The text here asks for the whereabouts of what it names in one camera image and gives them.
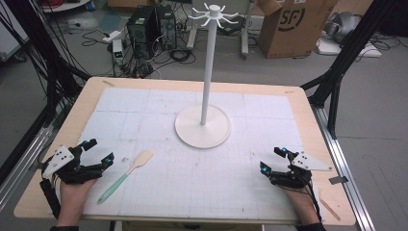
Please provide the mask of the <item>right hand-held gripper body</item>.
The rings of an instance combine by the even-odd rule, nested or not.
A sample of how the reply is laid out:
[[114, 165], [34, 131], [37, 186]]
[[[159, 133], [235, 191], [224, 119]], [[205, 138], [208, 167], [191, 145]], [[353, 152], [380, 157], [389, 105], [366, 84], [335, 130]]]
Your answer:
[[313, 170], [330, 171], [332, 169], [330, 165], [305, 152], [294, 153], [298, 155], [292, 162], [289, 161], [289, 171], [275, 171], [276, 175], [269, 178], [272, 185], [300, 189], [309, 184]]

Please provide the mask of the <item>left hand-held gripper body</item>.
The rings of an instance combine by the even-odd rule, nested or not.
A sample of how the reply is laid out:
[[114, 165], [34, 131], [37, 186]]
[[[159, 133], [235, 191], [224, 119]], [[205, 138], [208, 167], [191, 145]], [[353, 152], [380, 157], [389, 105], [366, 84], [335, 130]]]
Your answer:
[[61, 145], [44, 164], [41, 176], [47, 178], [50, 175], [58, 175], [66, 184], [83, 184], [91, 179], [102, 176], [104, 170], [98, 170], [93, 166], [83, 166], [81, 155], [85, 151], [79, 145], [66, 147]]

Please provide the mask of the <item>person's right hand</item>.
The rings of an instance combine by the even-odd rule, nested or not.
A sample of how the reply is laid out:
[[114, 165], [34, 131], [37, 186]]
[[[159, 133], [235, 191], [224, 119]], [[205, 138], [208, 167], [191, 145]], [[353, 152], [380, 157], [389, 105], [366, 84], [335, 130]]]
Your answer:
[[319, 222], [313, 199], [305, 188], [283, 188], [283, 192], [293, 204], [302, 225], [311, 225]]

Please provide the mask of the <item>person's left hand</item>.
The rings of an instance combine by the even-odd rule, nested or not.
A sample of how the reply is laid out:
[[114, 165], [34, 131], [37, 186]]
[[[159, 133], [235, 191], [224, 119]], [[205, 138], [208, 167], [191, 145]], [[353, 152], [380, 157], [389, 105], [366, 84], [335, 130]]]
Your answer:
[[96, 182], [96, 179], [92, 179], [76, 185], [61, 183], [61, 210], [57, 227], [78, 225], [89, 191]]

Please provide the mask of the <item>flat wooden stick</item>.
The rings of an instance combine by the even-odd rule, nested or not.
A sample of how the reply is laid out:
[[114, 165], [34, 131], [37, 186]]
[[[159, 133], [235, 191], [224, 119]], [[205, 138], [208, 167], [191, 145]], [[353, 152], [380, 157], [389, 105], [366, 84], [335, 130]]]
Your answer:
[[338, 213], [339, 204], [336, 200], [332, 201], [321, 197], [319, 199], [320, 204], [324, 207], [325, 220], [341, 221], [341, 216]]

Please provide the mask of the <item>white hook rack stand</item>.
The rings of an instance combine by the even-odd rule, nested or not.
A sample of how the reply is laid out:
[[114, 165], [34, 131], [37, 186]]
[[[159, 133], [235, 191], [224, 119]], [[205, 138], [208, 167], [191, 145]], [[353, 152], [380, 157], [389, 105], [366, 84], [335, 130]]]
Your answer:
[[210, 89], [213, 76], [214, 55], [216, 48], [217, 28], [221, 28], [220, 20], [232, 24], [229, 17], [237, 14], [224, 13], [224, 6], [204, 4], [206, 12], [193, 9], [199, 16], [191, 18], [206, 18], [202, 24], [208, 27], [207, 54], [204, 70], [204, 87], [202, 103], [181, 110], [175, 118], [174, 128], [181, 141], [199, 149], [209, 149], [223, 144], [230, 136], [232, 125], [230, 117], [221, 108], [210, 105]]

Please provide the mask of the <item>white gridded mat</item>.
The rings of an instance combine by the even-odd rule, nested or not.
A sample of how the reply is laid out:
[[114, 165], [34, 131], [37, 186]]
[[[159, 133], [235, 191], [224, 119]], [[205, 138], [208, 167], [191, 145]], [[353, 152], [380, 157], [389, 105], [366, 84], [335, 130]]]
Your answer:
[[[211, 103], [232, 122], [227, 141], [211, 149], [186, 145], [174, 129], [176, 115], [200, 99], [200, 93], [194, 91], [108, 88], [102, 92], [81, 134], [82, 140], [96, 139], [97, 145], [82, 155], [81, 162], [97, 164], [111, 152], [115, 159], [90, 191], [85, 215], [296, 219], [282, 190], [260, 171], [261, 162], [287, 171], [288, 160], [276, 155], [274, 147], [292, 152], [303, 149], [288, 97], [211, 93]], [[154, 155], [98, 204], [98, 198], [143, 150]]]

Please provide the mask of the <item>white device with green light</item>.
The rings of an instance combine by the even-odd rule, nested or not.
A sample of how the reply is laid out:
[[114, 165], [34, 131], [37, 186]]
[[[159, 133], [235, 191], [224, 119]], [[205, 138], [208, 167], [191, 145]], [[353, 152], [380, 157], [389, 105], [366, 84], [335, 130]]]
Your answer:
[[123, 45], [121, 39], [114, 39], [112, 43], [112, 54], [116, 64], [123, 64]]

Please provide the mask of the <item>white power strip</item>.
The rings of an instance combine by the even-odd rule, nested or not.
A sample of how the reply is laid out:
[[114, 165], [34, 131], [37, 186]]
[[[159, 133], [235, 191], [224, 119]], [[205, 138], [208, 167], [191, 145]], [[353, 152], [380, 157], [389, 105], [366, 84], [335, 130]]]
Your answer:
[[102, 38], [102, 40], [106, 42], [111, 42], [113, 39], [116, 39], [120, 35], [121, 33], [119, 31], [113, 31], [107, 37]]

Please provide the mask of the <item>brown cardboard box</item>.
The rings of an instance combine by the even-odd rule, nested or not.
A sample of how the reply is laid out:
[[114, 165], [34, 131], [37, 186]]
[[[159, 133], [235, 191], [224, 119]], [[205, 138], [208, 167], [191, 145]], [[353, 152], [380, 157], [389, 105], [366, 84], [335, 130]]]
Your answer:
[[257, 0], [265, 15], [258, 41], [265, 57], [310, 55], [338, 1]]

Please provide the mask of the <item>white flat board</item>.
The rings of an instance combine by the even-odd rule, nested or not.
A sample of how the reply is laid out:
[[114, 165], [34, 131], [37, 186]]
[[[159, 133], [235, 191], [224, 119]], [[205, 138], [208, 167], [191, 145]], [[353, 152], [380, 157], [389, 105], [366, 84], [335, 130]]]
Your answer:
[[370, 42], [361, 48], [354, 46], [346, 48], [329, 38], [320, 38], [316, 43], [316, 52], [321, 55], [338, 56], [343, 50], [346, 52], [359, 52], [358, 56], [361, 58], [380, 58], [382, 56], [382, 53]]

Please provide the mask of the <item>large black computer tower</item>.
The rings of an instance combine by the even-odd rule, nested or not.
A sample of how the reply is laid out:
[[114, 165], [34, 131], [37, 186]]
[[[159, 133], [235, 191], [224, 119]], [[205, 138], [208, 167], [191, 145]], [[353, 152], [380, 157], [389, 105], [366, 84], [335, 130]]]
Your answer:
[[137, 6], [126, 24], [136, 58], [151, 59], [153, 42], [159, 36], [154, 6]]

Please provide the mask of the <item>slim black computer tower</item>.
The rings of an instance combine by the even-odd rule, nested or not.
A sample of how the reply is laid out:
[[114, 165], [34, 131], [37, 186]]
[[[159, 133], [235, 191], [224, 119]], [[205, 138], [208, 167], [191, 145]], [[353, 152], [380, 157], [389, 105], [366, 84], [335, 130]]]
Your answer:
[[156, 7], [158, 24], [162, 39], [162, 48], [172, 50], [177, 46], [176, 21], [170, 5], [158, 5]]

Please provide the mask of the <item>aluminium rail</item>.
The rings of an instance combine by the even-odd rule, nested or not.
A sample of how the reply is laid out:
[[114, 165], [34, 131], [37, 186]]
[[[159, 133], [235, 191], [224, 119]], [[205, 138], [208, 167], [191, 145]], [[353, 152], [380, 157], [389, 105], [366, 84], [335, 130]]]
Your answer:
[[369, 211], [364, 203], [364, 200], [358, 190], [357, 184], [354, 180], [352, 172], [348, 166], [343, 150], [337, 139], [334, 139], [328, 128], [328, 115], [324, 109], [316, 107], [312, 108], [315, 115], [319, 129], [328, 147], [331, 158], [334, 162], [335, 169], [341, 178], [340, 184], [344, 187], [345, 194], [351, 209], [356, 218], [360, 231], [376, 231], [371, 220]]
[[44, 151], [46, 143], [53, 135], [53, 131], [53, 125], [41, 127], [35, 132], [28, 133], [26, 138], [22, 140], [22, 145], [17, 147], [16, 151], [19, 157], [7, 177], [0, 184], [0, 212], [7, 206], [28, 171], [35, 168], [34, 163]]

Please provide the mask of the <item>white wheeled stand frame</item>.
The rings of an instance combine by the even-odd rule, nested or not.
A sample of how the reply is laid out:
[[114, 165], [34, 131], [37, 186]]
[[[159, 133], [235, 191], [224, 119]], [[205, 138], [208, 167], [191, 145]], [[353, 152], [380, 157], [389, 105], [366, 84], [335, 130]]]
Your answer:
[[243, 25], [241, 28], [241, 54], [244, 58], [248, 55], [248, 29], [251, 21], [252, 10], [255, 6], [255, 0], [191, 0], [191, 15], [193, 20], [191, 21], [191, 29], [187, 47], [189, 49], [194, 48], [195, 37], [198, 29], [203, 29], [205, 18], [198, 17], [201, 12], [206, 12], [205, 5], [219, 5], [225, 6], [224, 13], [237, 13], [243, 17]]

